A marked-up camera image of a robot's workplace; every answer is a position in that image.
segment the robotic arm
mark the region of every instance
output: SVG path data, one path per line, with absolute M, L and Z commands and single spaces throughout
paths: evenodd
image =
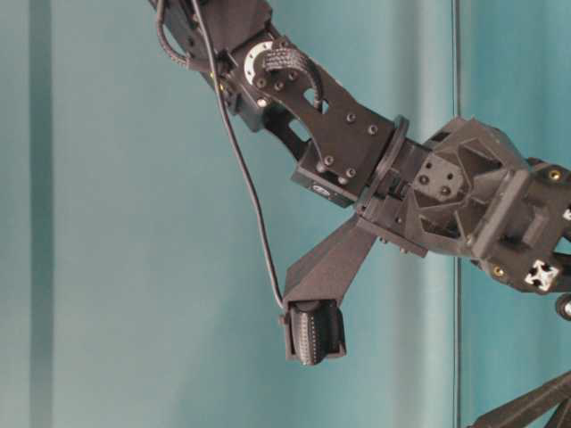
M 555 250 L 571 240 L 567 169 L 524 159 L 505 134 L 476 119 L 453 119 L 424 144 L 412 141 L 405 118 L 389 120 L 359 104 L 281 35 L 264 0 L 150 3 L 170 58 L 211 86 L 218 82 L 225 108 L 252 132 L 276 136 L 296 162 L 295 183 L 353 208 L 287 271 L 280 320 L 288 358 L 312 366 L 345 354 L 339 308 L 377 239 L 420 257 L 468 258 L 520 292 L 571 291 L 571 256 Z M 164 26 L 183 53 L 170 46 Z M 215 62 L 204 59 L 208 48 Z M 296 121 L 310 139 L 296 134 Z M 558 302 L 560 315 L 571 317 L 571 298 Z M 569 376 L 563 379 L 565 393 L 540 414 L 571 397 Z M 568 418 L 569 405 L 561 408 Z M 483 418 L 476 427 L 523 426 Z

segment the hex bolt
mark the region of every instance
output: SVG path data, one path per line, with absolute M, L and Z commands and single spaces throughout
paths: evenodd
M 558 169 L 552 169 L 550 171 L 550 179 L 552 181 L 559 181 L 561 179 L 561 171 Z
M 502 276 L 506 275 L 506 273 L 504 272 L 504 270 L 503 270 L 501 267 L 499 267 L 499 266 L 495 266 L 495 267 L 493 268 L 493 274 L 494 274 L 495 276 L 497 276 L 497 277 L 502 277 Z
M 555 302 L 555 310 L 566 321 L 571 321 L 571 294 L 561 294 Z
M 256 80 L 256 86 L 259 89 L 263 89 L 264 87 L 266 87 L 267 84 L 268 81 L 265 78 L 259 78 L 258 80 Z

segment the teal wall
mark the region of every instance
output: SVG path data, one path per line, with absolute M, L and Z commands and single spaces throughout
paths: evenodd
M 452 115 L 450 2 L 275 0 L 277 26 L 423 140 Z M 0 12 L 0 426 L 451 426 L 451 259 L 378 244 L 349 355 L 286 362 L 213 95 L 145 0 Z M 236 121 L 280 278 L 350 216 Z
M 462 115 L 501 128 L 526 157 L 567 167 L 570 21 L 567 0 L 460 2 Z M 571 334 L 555 314 L 557 296 L 515 292 L 470 263 L 463 274 L 466 425 L 569 370 Z

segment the screw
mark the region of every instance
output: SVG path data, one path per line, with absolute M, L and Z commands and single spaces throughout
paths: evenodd
M 493 268 L 493 274 L 495 276 L 498 276 L 498 277 L 502 277 L 502 276 L 506 275 L 506 273 L 503 271 L 503 269 L 499 266 L 496 266 Z
M 263 89 L 264 87 L 266 87 L 267 84 L 268 82 L 266 81 L 265 78 L 259 78 L 258 80 L 256 80 L 256 86 L 259 89 Z
M 550 179 L 553 181 L 559 181 L 561 179 L 561 172 L 557 169 L 552 169 L 550 171 Z

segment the wire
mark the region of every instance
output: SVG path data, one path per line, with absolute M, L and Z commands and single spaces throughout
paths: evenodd
M 211 77 L 214 83 L 214 92 L 216 93 L 216 98 L 218 100 L 220 115 L 222 116 L 222 120 L 224 121 L 224 126 L 226 127 L 226 130 L 228 132 L 228 137 L 230 138 L 230 143 L 232 144 L 232 148 L 234 150 L 234 155 L 236 156 L 238 164 L 240 165 L 240 169 L 242 170 L 242 175 L 244 176 L 244 181 L 246 182 L 246 186 L 248 188 L 248 194 L 250 194 L 250 199 L 252 200 L 254 211 L 256 213 L 256 218 L 258 219 L 258 230 L 260 232 L 261 246 L 264 251 L 266 268 L 268 269 L 269 280 L 271 282 L 272 290 L 274 293 L 274 299 L 276 299 L 277 305 L 281 309 L 283 309 L 284 302 L 282 299 L 281 292 L 279 291 L 276 268 L 274 266 L 274 260 L 272 259 L 271 251 L 269 249 L 268 234 L 266 232 L 264 217 L 261 212 L 260 199 L 258 198 L 256 188 L 253 184 L 252 177 L 250 176 L 250 171 L 248 170 L 248 167 L 244 160 L 244 156 L 236 140 L 236 134 L 234 133 L 234 129 L 232 128 L 232 124 L 230 123 L 230 119 L 228 117 L 228 110 L 226 107 L 226 103 L 224 102 L 224 98 L 220 90 L 219 76 L 218 72 L 216 71 L 218 67 L 216 63 L 216 57 L 214 56 L 214 49 L 212 47 L 210 32 L 208 30 L 206 22 L 204 21 L 203 13 L 200 9 L 200 5 L 198 4 L 198 0 L 192 0 L 192 3 L 194 7 L 194 13 L 196 13 L 196 18 L 198 19 L 198 23 L 203 29 L 204 43 L 206 44 L 206 52 L 208 54 L 208 61 L 210 63 L 210 68 L 211 68 Z
M 190 53 L 185 53 L 184 55 L 175 51 L 169 43 L 169 40 L 164 34 L 164 11 L 165 11 L 165 0 L 157 0 L 157 16 L 156 16 L 156 26 L 157 26 L 157 36 L 159 37 L 159 43 L 161 44 L 162 50 L 169 56 L 169 58 L 189 70 L 196 70 L 202 73 L 209 72 L 211 67 L 206 60 L 194 60 L 190 57 Z
M 263 67 L 265 71 L 275 70 L 297 70 L 307 76 L 313 88 L 313 107 L 322 110 L 323 105 L 323 83 L 315 63 L 305 53 L 297 49 L 281 47 L 267 51 L 264 56 Z

